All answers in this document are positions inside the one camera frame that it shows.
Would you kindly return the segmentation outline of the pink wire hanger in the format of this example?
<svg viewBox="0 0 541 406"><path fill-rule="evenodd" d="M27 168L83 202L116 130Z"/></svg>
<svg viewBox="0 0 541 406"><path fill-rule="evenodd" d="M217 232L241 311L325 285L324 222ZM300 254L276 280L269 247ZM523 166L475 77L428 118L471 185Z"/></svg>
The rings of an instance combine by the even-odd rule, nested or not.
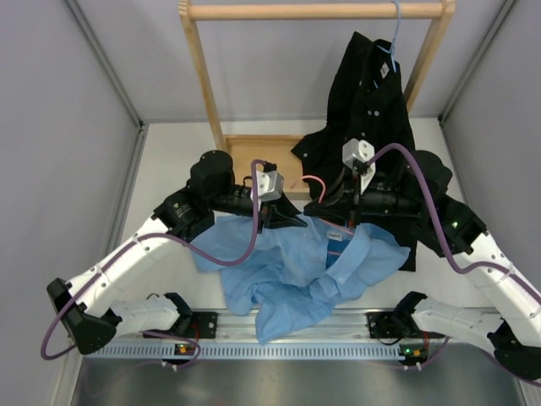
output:
<svg viewBox="0 0 541 406"><path fill-rule="evenodd" d="M303 181L307 181L307 180L314 180L316 182L318 182L321 186L321 192L320 192L320 196L318 198L318 203L321 203L323 198L325 197L325 193L326 193L326 184L325 182L319 178L318 176L314 176L314 175L303 175L301 177L299 177L297 180L295 180L292 184L291 184L291 189L295 189L297 187L297 185ZM343 233L346 233L348 235L351 235L353 236L354 235L354 232L352 231L349 231L347 228L344 228L344 227L341 227L341 226L338 226L332 222L328 222L326 220L321 220L322 222L324 222L325 224L327 225L330 225L331 227L335 228L335 229L338 229L340 231L342 231ZM327 254L328 255L334 255L334 256L340 256L342 254L343 250L342 251L338 251L338 250L328 250Z"/></svg>

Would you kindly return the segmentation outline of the light blue shirt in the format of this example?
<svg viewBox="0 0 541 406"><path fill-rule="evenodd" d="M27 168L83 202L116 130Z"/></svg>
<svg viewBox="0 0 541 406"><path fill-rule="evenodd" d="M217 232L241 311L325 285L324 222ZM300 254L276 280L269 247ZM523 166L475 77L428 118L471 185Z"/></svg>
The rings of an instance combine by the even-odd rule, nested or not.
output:
<svg viewBox="0 0 541 406"><path fill-rule="evenodd" d="M200 272L217 272L227 308L247 315L253 308L259 343L266 344L313 326L336 306L359 299L407 262L410 249L383 228L365 223L353 230L305 217L306 227L266 229L248 248L252 222L222 216L193 241L204 251L194 255Z"/></svg>

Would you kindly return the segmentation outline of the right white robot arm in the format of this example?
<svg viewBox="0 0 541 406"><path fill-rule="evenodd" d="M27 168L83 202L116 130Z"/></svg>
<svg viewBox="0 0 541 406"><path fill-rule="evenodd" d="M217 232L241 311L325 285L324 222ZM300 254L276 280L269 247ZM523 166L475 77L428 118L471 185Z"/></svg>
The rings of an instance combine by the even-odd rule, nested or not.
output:
<svg viewBox="0 0 541 406"><path fill-rule="evenodd" d="M380 151L351 141L324 158L301 156L311 217L353 226L371 217L401 222L413 239L464 276L493 306L483 313L408 293L374 332L401 338L425 333L479 348L531 385L540 383L540 293L500 249L486 224L451 198L451 170L429 151L391 144Z"/></svg>

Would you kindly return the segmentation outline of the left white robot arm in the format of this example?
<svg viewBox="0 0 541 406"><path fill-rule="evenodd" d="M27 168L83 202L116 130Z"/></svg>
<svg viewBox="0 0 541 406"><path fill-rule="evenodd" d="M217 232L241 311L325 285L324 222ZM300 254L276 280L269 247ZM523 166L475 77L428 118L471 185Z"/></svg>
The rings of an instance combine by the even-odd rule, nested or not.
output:
<svg viewBox="0 0 541 406"><path fill-rule="evenodd" d="M43 338L42 358L54 358L47 345L57 325L63 325L83 355L133 333L187 334L192 311L179 294L131 302L118 298L179 245L219 266L237 266L249 258L264 229L306 227L283 194L284 179L276 164L255 159L250 172L250 186L236 184L232 157L225 151L207 151L191 167L186 185L169 195L129 239L78 276L50 282L46 292L56 316ZM214 226L218 211L251 220L248 246L237 259L219 259L193 244Z"/></svg>

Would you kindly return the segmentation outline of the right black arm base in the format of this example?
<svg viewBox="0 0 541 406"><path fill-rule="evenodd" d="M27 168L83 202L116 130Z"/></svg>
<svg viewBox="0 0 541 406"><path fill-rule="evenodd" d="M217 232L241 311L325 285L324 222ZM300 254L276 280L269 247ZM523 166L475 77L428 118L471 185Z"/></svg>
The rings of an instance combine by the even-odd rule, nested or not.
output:
<svg viewBox="0 0 541 406"><path fill-rule="evenodd" d="M384 343L397 343L402 339L391 311L372 311L366 314L369 337Z"/></svg>

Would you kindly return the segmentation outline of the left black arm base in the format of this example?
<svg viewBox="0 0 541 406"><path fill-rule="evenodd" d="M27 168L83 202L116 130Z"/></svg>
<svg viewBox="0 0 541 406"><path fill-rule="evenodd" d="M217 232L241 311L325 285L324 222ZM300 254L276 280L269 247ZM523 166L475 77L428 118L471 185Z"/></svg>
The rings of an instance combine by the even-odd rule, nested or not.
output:
<svg viewBox="0 0 541 406"><path fill-rule="evenodd" d="M198 341L215 339L218 314L212 311L195 311L183 336Z"/></svg>

